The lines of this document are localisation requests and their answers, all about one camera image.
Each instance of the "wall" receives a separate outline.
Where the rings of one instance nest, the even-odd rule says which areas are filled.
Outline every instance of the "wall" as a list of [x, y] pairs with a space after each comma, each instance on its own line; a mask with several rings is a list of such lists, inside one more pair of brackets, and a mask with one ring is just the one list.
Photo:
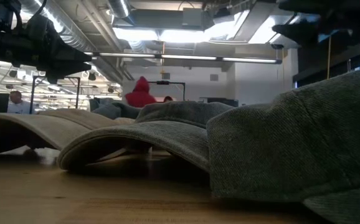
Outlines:
[[[128, 67], [128, 71], [135, 80], [144, 76], [148, 81], [158, 81], [161, 78], [161, 67]], [[165, 67], [164, 72], [171, 74], [171, 82], [186, 83], [186, 100], [198, 101], [200, 97], [226, 97], [226, 73], [221, 68], [193, 67]], [[219, 81], [210, 81], [211, 74], [218, 74]], [[123, 83], [123, 94], [131, 92], [135, 82]], [[172, 96], [182, 100], [182, 86], [156, 86], [151, 85], [150, 93], [155, 97]]]
[[[238, 100], [239, 105], [269, 103], [277, 95], [294, 87], [292, 76], [298, 73], [298, 52], [290, 49], [281, 65], [234, 63], [227, 71], [220, 68], [165, 67], [171, 74], [171, 82], [186, 82], [186, 100], [197, 101], [200, 97], [220, 97]], [[128, 67], [137, 80], [140, 76], [149, 81], [161, 80], [160, 67]], [[219, 81], [211, 82], [210, 74], [218, 74]], [[135, 82], [124, 82], [124, 94], [131, 92]], [[181, 86], [151, 86], [153, 96], [172, 96], [182, 99]]]
[[297, 50], [287, 52], [281, 65], [235, 63], [227, 72], [226, 96], [239, 105], [269, 103], [277, 95], [294, 87], [292, 76], [298, 73]]

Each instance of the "man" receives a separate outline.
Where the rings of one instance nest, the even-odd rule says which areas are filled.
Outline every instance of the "man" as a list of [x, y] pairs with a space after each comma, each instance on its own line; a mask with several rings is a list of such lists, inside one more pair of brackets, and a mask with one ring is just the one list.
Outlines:
[[22, 100], [22, 94], [19, 91], [12, 91], [10, 93], [10, 100], [12, 103], [8, 104], [7, 113], [29, 114], [31, 103]]

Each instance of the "ceiling light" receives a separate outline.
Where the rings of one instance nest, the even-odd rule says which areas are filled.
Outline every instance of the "ceiling light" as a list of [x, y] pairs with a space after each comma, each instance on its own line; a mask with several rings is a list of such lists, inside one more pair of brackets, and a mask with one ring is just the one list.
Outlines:
[[223, 58], [225, 62], [250, 62], [250, 63], [277, 63], [274, 59], [261, 59], [261, 58]]
[[162, 58], [190, 59], [190, 60], [216, 60], [216, 57], [193, 56], [193, 55], [162, 55]]
[[100, 55], [107, 57], [155, 58], [153, 54], [100, 53]]
[[170, 43], [201, 43], [208, 41], [209, 37], [200, 30], [164, 30], [160, 39]]
[[232, 30], [234, 23], [234, 21], [230, 21], [213, 25], [204, 31], [206, 39], [210, 40], [214, 37], [227, 36], [227, 34]]
[[57, 90], [57, 91], [60, 91], [60, 90], [61, 90], [60, 87], [58, 87], [58, 86], [52, 86], [52, 85], [48, 86], [48, 88], [50, 88], [50, 89], [52, 89], [52, 90]]
[[274, 37], [276, 32], [273, 31], [272, 27], [275, 25], [274, 18], [269, 17], [259, 27], [253, 37], [249, 40], [250, 44], [266, 44], [270, 39]]
[[268, 42], [272, 44], [272, 43], [274, 43], [274, 41], [276, 41], [280, 36], [281, 36], [281, 34], [277, 33], [277, 34], [275, 34], [274, 37], [273, 37], [271, 40], [269, 40]]
[[158, 35], [155, 31], [149, 29], [122, 29], [113, 28], [116, 36], [119, 39], [127, 41], [141, 41], [141, 40], [157, 40]]
[[238, 31], [241, 29], [242, 24], [244, 24], [245, 20], [247, 19], [249, 12], [249, 10], [245, 10], [244, 12], [239, 12], [234, 15], [234, 19], [236, 22], [232, 30], [227, 35], [227, 40], [234, 38], [235, 35], [237, 35]]
[[290, 24], [296, 23], [296, 22], [299, 20], [299, 18], [300, 18], [300, 16], [295, 16], [295, 17], [291, 20]]

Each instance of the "person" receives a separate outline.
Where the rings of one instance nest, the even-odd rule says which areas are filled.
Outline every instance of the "person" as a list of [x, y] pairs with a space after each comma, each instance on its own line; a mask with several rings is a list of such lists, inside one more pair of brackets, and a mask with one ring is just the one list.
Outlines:
[[173, 98], [171, 98], [170, 96], [165, 96], [165, 99], [163, 99], [163, 103], [171, 102], [171, 101], [173, 101]]
[[126, 94], [125, 98], [130, 106], [136, 108], [143, 108], [145, 105], [156, 103], [155, 98], [149, 94], [149, 84], [144, 77], [140, 77], [135, 89]]
[[8, 104], [7, 113], [16, 114], [29, 114], [31, 103], [22, 100], [22, 94], [19, 91], [10, 92], [10, 100], [12, 103]]

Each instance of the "wooden table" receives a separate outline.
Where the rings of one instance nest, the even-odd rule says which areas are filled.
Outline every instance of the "wooden table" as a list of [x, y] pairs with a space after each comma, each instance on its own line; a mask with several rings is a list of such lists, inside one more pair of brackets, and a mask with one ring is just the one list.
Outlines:
[[303, 205], [211, 199], [209, 176], [165, 152], [73, 174], [58, 151], [0, 154], [0, 223], [326, 223]]

